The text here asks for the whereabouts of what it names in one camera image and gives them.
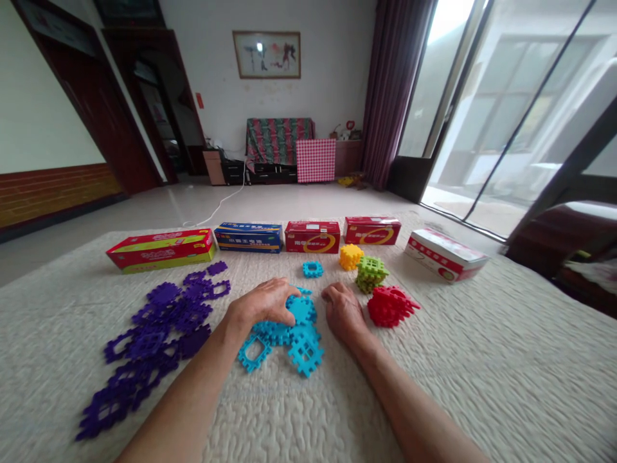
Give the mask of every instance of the checkered board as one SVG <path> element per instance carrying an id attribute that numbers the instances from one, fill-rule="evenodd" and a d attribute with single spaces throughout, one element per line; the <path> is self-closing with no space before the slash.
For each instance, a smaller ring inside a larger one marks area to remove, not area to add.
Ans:
<path id="1" fill-rule="evenodd" d="M 298 183 L 334 180 L 334 155 L 336 140 L 298 140 L 296 160 Z"/>

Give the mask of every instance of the floor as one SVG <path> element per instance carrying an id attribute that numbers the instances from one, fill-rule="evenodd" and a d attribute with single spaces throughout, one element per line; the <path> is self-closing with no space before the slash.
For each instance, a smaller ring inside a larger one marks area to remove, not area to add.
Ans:
<path id="1" fill-rule="evenodd" d="M 422 202 L 446 213 L 463 218 L 471 209 L 474 199 L 427 186 Z M 488 197 L 478 201 L 468 222 L 507 238 L 527 213 L 527 208 Z"/>
<path id="2" fill-rule="evenodd" d="M 0 245 L 0 287 L 111 231 L 191 226 L 206 220 L 237 186 L 210 186 L 206 177 L 140 193 L 122 203 L 83 215 Z M 206 226 L 224 221 L 288 221 L 346 215 L 384 215 L 413 210 L 463 243 L 495 255 L 500 243 L 389 192 L 357 191 L 335 183 L 255 185 L 223 202 Z"/>

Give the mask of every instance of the colorful cloth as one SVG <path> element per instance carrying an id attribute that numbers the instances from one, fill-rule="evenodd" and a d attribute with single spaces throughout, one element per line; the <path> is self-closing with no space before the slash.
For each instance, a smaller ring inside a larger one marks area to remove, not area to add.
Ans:
<path id="1" fill-rule="evenodd" d="M 311 118 L 247 119 L 246 167 L 255 172 L 255 163 L 296 164 L 296 140 L 315 138 Z"/>
<path id="2" fill-rule="evenodd" d="M 298 140 L 298 183 L 334 180 L 336 140 Z"/>

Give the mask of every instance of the left hand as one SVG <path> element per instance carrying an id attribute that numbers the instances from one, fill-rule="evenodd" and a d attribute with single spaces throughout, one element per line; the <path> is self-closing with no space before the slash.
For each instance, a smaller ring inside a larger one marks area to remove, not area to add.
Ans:
<path id="1" fill-rule="evenodd" d="M 301 296 L 298 288 L 291 286 L 287 278 L 272 278 L 233 301 L 228 313 L 250 326 L 264 320 L 294 326 L 296 319 L 285 307 L 287 298 L 292 295 Z"/>

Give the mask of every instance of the brick wall panel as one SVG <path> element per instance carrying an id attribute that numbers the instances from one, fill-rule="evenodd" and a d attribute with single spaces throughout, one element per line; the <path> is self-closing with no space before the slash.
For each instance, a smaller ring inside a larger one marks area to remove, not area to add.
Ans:
<path id="1" fill-rule="evenodd" d="M 0 228 L 119 193 L 107 164 L 0 174 Z"/>

